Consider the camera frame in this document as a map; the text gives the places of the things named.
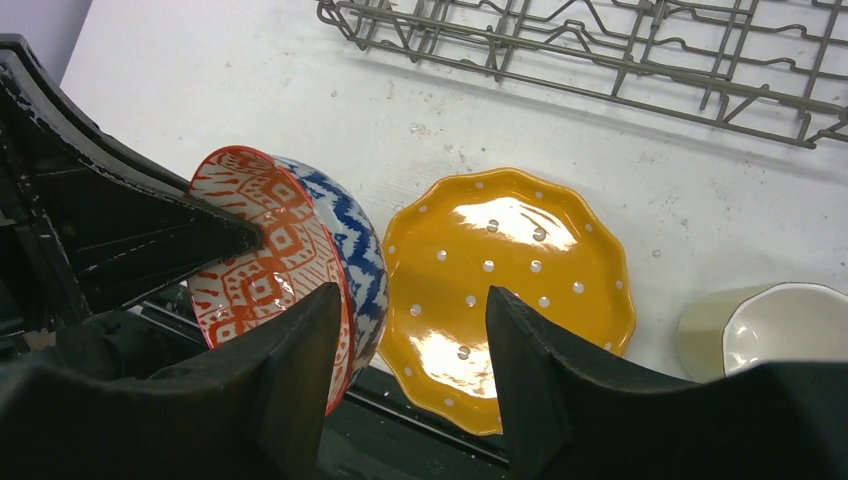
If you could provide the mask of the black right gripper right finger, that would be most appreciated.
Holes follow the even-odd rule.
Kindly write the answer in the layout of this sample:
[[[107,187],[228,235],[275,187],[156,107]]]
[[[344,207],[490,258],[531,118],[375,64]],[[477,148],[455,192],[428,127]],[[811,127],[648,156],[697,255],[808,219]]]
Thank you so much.
[[[843,479],[847,367],[776,362],[698,384],[621,358],[503,287],[485,310],[514,479]]]

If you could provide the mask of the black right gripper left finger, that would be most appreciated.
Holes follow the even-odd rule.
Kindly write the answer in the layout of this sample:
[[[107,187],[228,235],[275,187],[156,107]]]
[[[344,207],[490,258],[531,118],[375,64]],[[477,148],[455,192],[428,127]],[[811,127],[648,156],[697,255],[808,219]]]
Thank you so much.
[[[1,369],[5,479],[311,479],[341,299],[325,283],[276,318],[139,380],[41,362]]]

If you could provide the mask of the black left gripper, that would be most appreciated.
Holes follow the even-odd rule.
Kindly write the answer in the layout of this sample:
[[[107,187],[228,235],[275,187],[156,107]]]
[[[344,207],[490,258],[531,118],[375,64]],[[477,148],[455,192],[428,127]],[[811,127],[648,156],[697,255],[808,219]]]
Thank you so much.
[[[135,305],[261,243],[178,175],[104,133],[27,40],[1,38],[1,354]]]

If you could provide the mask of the orange patterned small bowl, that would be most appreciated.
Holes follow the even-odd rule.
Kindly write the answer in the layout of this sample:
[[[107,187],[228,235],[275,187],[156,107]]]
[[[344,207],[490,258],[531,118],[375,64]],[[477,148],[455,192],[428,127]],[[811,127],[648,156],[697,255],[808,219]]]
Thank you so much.
[[[369,365],[385,331],[388,272],[360,204],[300,161],[234,145],[209,154],[190,195],[259,227],[262,246],[187,281],[211,348],[265,323],[327,282],[341,296],[339,335],[325,411],[333,412]]]

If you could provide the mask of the grey wire dish rack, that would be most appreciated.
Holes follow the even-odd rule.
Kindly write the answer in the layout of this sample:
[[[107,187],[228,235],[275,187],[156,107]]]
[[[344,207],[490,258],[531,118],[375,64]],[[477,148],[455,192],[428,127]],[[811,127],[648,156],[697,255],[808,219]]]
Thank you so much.
[[[362,51],[813,149],[847,139],[843,1],[320,1]]]

